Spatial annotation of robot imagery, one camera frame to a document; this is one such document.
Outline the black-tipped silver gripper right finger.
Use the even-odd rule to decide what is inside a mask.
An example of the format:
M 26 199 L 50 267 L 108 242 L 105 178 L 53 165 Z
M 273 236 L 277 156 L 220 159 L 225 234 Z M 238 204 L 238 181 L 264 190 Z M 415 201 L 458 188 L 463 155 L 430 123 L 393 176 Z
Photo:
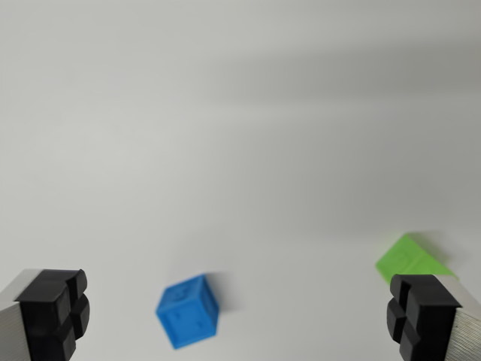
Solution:
M 480 302 L 450 275 L 394 275 L 386 322 L 404 360 L 479 360 Z

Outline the black-tipped silver gripper left finger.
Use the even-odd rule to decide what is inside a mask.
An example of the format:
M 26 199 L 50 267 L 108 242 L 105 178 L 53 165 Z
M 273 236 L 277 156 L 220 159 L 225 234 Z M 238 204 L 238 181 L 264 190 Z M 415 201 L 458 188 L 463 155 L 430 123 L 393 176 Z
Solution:
M 1 291 L 1 359 L 72 358 L 90 315 L 82 269 L 22 270 Z

